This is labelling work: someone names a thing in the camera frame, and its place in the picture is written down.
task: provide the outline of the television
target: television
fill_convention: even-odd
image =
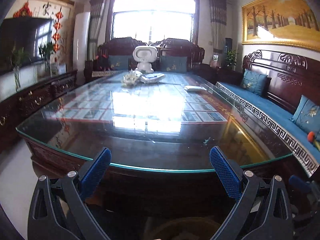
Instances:
[[[18,17],[4,19],[0,25],[0,74],[12,71],[10,55],[13,47],[24,48],[29,59],[21,66],[41,62],[38,46],[51,41],[52,19]]]

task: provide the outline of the blue seat cushion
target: blue seat cushion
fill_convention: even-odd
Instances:
[[[245,70],[240,87],[261,96],[267,82],[268,75],[256,73],[254,71]]]
[[[306,133],[313,131],[316,140],[320,140],[320,106],[317,106],[304,95],[301,96],[300,103],[291,121]]]
[[[128,70],[132,55],[109,55],[108,64],[112,70]]]
[[[273,121],[295,137],[305,147],[305,149],[313,155],[315,160],[320,163],[320,152],[310,142],[308,142],[307,134],[291,121],[293,118],[292,114],[272,103],[270,100],[259,97],[245,89],[242,89],[241,87],[222,82],[219,83],[237,96],[263,111]]]
[[[187,72],[187,57],[160,56],[160,71]]]

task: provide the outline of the tile floor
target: tile floor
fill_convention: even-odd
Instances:
[[[11,223],[27,239],[28,214],[37,183],[24,140],[0,154],[0,203]]]

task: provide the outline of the gold picture frame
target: gold picture frame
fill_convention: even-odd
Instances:
[[[305,0],[255,0],[242,6],[242,44],[287,45],[320,52],[319,28]]]

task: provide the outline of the green plant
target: green plant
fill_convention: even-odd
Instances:
[[[225,57],[225,63],[226,67],[232,69],[233,66],[236,65],[236,56],[237,52],[235,50],[230,50],[227,52],[226,57]]]
[[[46,44],[41,44],[39,46],[39,54],[41,56],[42,61],[49,63],[50,56],[54,53],[53,43],[50,41]]]
[[[20,67],[22,62],[27,59],[30,60],[30,57],[29,54],[24,51],[24,48],[16,49],[16,46],[14,45],[9,59],[12,67]]]

